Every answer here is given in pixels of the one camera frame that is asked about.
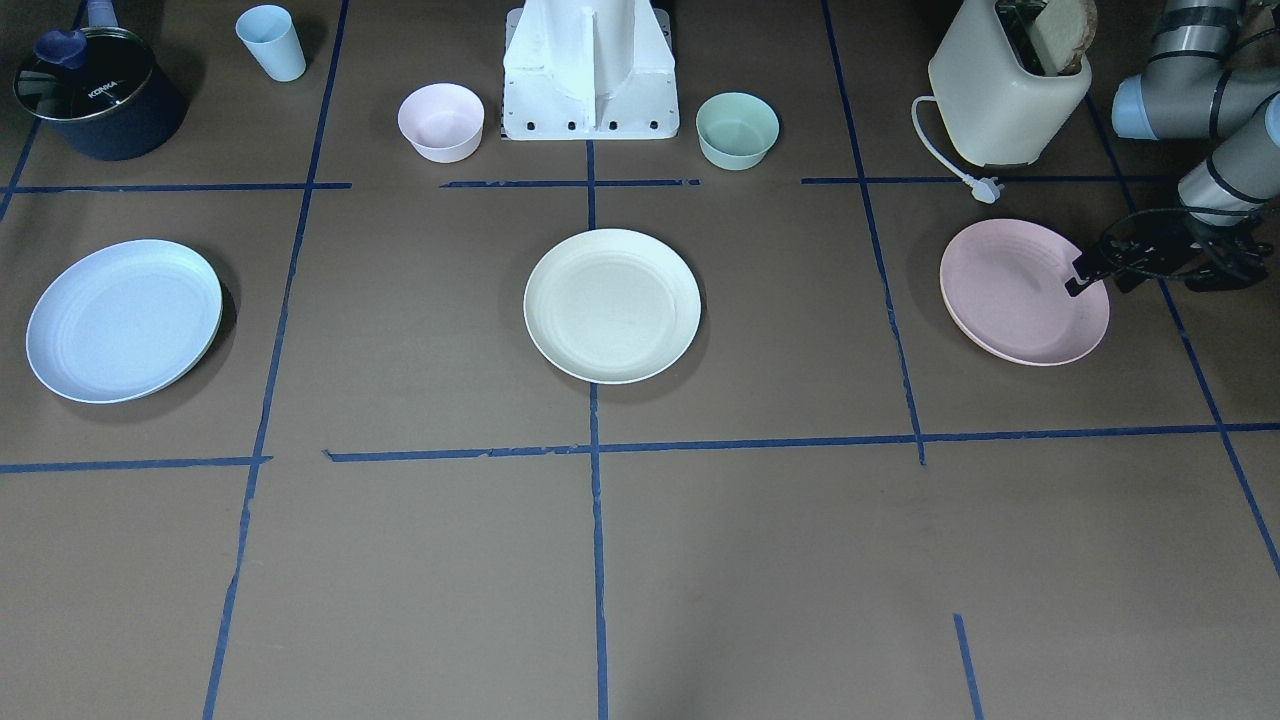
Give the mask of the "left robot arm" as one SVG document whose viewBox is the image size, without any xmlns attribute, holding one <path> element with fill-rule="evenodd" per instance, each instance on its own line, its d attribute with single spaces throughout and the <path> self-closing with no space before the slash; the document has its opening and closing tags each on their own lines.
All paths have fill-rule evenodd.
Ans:
<svg viewBox="0 0 1280 720">
<path fill-rule="evenodd" d="M 1112 223 L 1073 261 L 1070 296 L 1106 278 L 1123 292 L 1146 281 L 1215 292 L 1267 277 L 1272 247 L 1253 232 L 1279 192 L 1279 76 L 1228 64 L 1243 12 L 1240 1 L 1165 3 L 1143 72 L 1114 96 L 1112 127 L 1124 138 L 1206 138 L 1215 149 L 1169 206 Z"/>
</svg>

